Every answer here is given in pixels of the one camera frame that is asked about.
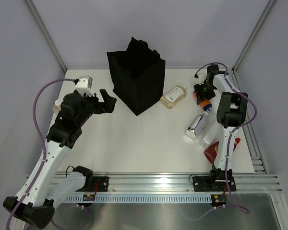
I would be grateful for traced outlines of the orange blue bottle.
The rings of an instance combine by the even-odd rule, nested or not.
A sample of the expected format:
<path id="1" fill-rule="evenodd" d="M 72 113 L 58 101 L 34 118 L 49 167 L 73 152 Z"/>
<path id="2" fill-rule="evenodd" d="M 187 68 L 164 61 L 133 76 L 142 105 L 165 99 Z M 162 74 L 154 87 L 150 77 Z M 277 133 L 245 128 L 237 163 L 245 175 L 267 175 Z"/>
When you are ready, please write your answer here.
<path id="1" fill-rule="evenodd" d="M 196 103 L 203 109 L 205 112 L 211 112 L 212 104 L 208 99 L 199 100 L 199 96 L 197 95 L 196 91 L 193 92 L 193 96 L 196 100 Z"/>

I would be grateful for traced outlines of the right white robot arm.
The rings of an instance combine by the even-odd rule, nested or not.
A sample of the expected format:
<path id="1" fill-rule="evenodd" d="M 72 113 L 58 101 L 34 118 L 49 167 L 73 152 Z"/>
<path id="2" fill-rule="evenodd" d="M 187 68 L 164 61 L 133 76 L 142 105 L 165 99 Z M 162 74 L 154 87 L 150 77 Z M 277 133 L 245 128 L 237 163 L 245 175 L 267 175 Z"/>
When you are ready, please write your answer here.
<path id="1" fill-rule="evenodd" d="M 204 108 L 208 101 L 215 97 L 215 90 L 220 93 L 216 112 L 220 138 L 216 159 L 208 176 L 193 176 L 192 184 L 196 192 L 236 191 L 232 172 L 232 156 L 236 134 L 245 122 L 248 94 L 240 92 L 232 85 L 225 64 L 212 62 L 204 65 L 204 67 L 207 68 L 206 79 L 203 83 L 194 85 L 193 94 L 196 103 Z"/>

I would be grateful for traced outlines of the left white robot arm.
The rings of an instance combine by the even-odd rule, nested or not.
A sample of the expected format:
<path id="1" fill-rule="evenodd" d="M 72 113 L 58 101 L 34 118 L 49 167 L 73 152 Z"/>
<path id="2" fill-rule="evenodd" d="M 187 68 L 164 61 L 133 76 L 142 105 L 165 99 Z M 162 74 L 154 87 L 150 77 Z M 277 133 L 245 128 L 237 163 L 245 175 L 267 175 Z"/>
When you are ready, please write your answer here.
<path id="1" fill-rule="evenodd" d="M 27 182 L 15 196 L 8 196 L 3 207 L 10 214 L 39 229 L 52 220 L 55 210 L 72 193 L 98 190 L 93 171 L 77 166 L 56 187 L 50 188 L 53 177 L 65 157 L 82 134 L 82 126 L 92 115 L 112 113 L 117 99 L 100 90 L 103 101 L 96 94 L 77 91 L 64 96 L 54 124 L 50 127 L 45 147 Z"/>

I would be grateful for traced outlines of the shiny silver bottle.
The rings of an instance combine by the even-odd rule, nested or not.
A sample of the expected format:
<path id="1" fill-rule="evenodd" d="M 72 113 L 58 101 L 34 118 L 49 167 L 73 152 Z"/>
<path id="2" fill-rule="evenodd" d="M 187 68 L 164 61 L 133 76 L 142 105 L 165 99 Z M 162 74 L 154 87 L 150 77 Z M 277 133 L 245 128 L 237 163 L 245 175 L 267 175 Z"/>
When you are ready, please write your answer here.
<path id="1" fill-rule="evenodd" d="M 204 112 L 202 114 L 197 115 L 192 122 L 188 125 L 186 129 L 186 135 L 190 138 L 197 138 L 199 137 L 201 131 L 205 127 L 208 121 L 208 113 Z"/>

